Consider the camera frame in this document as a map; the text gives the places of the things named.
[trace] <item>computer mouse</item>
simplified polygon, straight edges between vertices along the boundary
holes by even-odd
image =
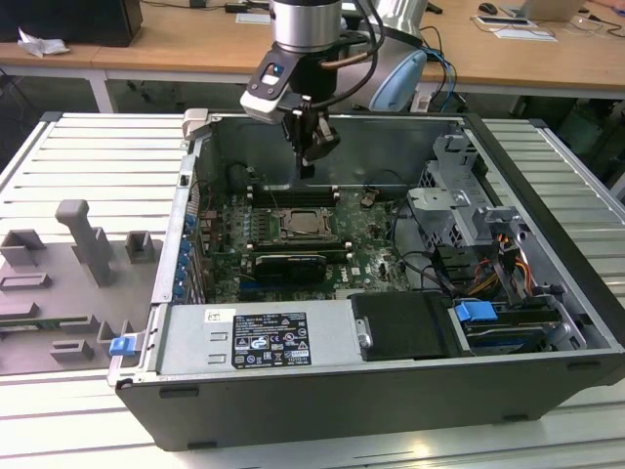
[[[497,15],[498,10],[492,3],[480,3],[479,10],[481,12],[488,13],[489,15]]]

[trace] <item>blue cable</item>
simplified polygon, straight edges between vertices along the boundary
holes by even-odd
[[[451,66],[449,66],[449,62],[438,51],[435,51],[435,50],[427,48],[427,47],[424,47],[423,50],[426,53],[431,54],[432,56],[434,56],[440,62],[440,64],[445,68],[445,72],[447,73],[447,77],[448,77],[448,80],[449,80],[448,81],[447,96],[445,97],[445,101],[442,103],[442,107],[440,107],[440,111],[443,112],[445,110],[447,104],[449,103],[449,100],[451,99],[451,90],[453,90],[454,87],[455,87],[456,77],[453,74]]]

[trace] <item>white sticker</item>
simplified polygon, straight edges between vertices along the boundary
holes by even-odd
[[[235,21],[252,24],[271,24],[271,18],[269,15],[262,15],[258,13],[238,13],[236,14]]]
[[[204,322],[232,322],[236,314],[235,308],[224,308],[222,310],[206,310],[204,312]]]
[[[307,357],[308,355],[309,355],[308,350],[292,350],[289,356],[292,358],[296,358],[296,357]]]

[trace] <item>motherboard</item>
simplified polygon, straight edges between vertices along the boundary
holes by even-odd
[[[324,300],[408,290],[391,242],[395,203],[377,195],[273,191],[209,200],[199,213],[207,299]]]

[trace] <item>paper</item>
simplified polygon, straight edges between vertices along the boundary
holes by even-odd
[[[39,39],[38,37],[26,34],[20,29],[20,40],[18,46],[22,47],[27,53],[42,59],[46,54],[64,54],[69,52],[65,43],[61,39]]]
[[[525,29],[502,29],[494,34],[501,39],[522,39],[525,41],[558,42],[548,31],[527,31]]]
[[[271,24],[271,18],[269,15],[263,15],[259,13],[238,13],[236,15],[236,22],[247,22],[252,24]]]

